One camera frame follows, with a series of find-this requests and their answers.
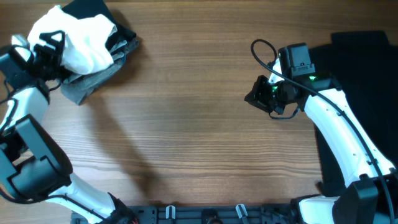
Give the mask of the white t-shirt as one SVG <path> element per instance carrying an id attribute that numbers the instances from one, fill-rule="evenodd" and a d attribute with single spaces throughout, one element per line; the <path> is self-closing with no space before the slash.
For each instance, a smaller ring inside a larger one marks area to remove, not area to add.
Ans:
<path id="1" fill-rule="evenodd" d="M 81 23 L 75 17 L 66 14 L 60 6 L 54 6 L 42 16 L 29 32 L 27 40 L 30 48 L 35 44 L 43 45 L 39 40 L 41 33 L 65 32 L 65 48 L 61 65 L 67 70 L 88 75 L 100 72 L 114 63 L 109 50 L 104 46 L 101 39 L 95 36 L 94 29 L 90 23 Z"/>

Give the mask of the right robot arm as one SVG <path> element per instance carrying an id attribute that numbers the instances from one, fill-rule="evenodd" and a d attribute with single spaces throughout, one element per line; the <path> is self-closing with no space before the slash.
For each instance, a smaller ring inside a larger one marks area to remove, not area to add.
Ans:
<path id="1" fill-rule="evenodd" d="M 294 223 L 396 223 L 397 169 L 378 150 L 352 112 L 337 79 L 315 70 L 306 44 L 273 49 L 245 100 L 283 120 L 287 105 L 303 111 L 321 132 L 343 176 L 336 196 L 307 196 L 291 203 Z"/>

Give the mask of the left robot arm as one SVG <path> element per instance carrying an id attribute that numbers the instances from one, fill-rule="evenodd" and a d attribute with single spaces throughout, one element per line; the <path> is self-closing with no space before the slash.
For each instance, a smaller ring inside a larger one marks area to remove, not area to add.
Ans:
<path id="1" fill-rule="evenodd" d="M 22 205 L 56 203 L 88 223 L 139 223 L 120 199 L 100 191 L 73 172 L 62 148 L 41 125 L 51 88 L 61 79 L 64 31 L 39 35 L 44 45 L 29 47 L 21 35 L 1 47 L 1 73 L 8 109 L 1 123 L 1 196 Z"/>

